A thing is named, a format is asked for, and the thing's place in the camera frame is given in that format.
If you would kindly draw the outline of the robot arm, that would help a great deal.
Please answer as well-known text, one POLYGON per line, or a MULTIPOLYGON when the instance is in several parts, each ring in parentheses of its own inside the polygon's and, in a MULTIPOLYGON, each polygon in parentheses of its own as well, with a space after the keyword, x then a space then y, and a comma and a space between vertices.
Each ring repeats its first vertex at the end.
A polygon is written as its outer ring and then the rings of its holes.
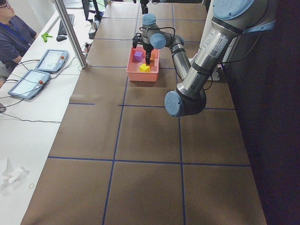
POLYGON ((147 3, 141 1, 142 33, 133 38, 133 47, 143 45, 147 64, 153 49, 170 49, 174 67, 182 80, 165 96, 165 109, 173 117, 195 115, 205 108, 203 86, 223 59, 229 44, 242 34, 273 29, 278 6, 276 0, 213 1, 210 7, 213 11, 212 27, 198 53, 189 60, 183 38, 162 31, 156 24, 156 16, 148 13, 147 3))
POLYGON ((204 0, 140 0, 142 14, 148 14, 147 4, 153 2, 154 4, 158 3, 203 3, 204 0))

